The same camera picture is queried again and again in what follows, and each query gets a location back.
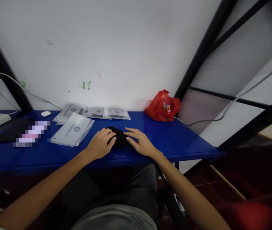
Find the red plastic bag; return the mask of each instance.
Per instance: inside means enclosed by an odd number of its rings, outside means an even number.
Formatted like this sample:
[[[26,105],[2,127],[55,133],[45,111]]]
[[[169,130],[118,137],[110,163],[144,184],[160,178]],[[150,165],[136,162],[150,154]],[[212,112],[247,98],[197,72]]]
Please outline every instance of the red plastic bag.
[[[145,109],[145,114],[156,121],[173,121],[181,108],[181,102],[179,98],[169,97],[168,93],[165,89],[159,91]]]

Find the hand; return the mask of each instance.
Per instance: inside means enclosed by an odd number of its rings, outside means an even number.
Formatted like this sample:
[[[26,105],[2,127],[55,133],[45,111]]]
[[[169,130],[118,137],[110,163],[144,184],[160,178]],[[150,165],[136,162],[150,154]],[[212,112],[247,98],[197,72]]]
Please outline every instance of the hand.
[[[124,133],[125,135],[138,139],[138,143],[136,143],[130,137],[126,138],[126,140],[135,148],[138,153],[151,158],[154,158],[158,153],[160,153],[160,151],[154,147],[154,145],[150,142],[144,133],[140,132],[138,129],[125,129],[131,131],[131,133]]]
[[[112,138],[115,135],[116,133],[113,133],[110,129],[103,128],[101,131],[98,131],[90,141],[87,148],[83,150],[84,155],[86,157],[89,156],[92,161],[104,157],[113,147],[117,139],[116,137]]]

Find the black cloth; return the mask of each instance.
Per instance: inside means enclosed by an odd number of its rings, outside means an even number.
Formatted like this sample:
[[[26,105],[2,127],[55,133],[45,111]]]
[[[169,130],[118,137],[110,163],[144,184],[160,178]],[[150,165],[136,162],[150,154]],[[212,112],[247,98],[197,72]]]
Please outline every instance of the black cloth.
[[[128,141],[126,140],[127,136],[123,133],[123,131],[120,129],[117,129],[116,127],[113,127],[113,126],[108,126],[107,128],[112,130],[114,133],[116,133],[115,137],[117,139],[116,139],[116,142],[114,143],[113,148],[124,149],[125,146],[127,145]]]

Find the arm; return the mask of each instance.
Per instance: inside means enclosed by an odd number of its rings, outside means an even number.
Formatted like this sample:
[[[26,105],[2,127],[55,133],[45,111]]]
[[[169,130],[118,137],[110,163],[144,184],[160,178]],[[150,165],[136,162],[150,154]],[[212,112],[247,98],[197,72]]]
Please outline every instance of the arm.
[[[138,129],[126,129],[130,132],[124,133],[125,135],[138,139],[138,143],[136,143],[133,139],[127,137],[128,142],[137,152],[151,157],[156,162],[170,182],[186,212],[198,227],[210,230],[230,230],[228,224],[211,203],[167,160],[162,152],[152,145],[144,133]]]
[[[110,129],[99,131],[86,149],[9,205],[0,214],[0,227],[26,229],[84,166],[109,153],[116,137],[107,142],[114,135]]]

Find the person's left hand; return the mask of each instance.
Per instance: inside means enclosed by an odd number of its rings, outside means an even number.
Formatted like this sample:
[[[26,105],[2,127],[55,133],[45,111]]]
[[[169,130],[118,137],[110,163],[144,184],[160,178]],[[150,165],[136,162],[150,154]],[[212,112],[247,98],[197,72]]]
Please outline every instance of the person's left hand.
[[[103,128],[94,135],[87,148],[85,148],[82,152],[86,157],[90,157],[92,161],[104,157],[110,152],[112,146],[114,145],[117,138],[112,137],[115,135],[116,133],[113,133],[110,129]]]

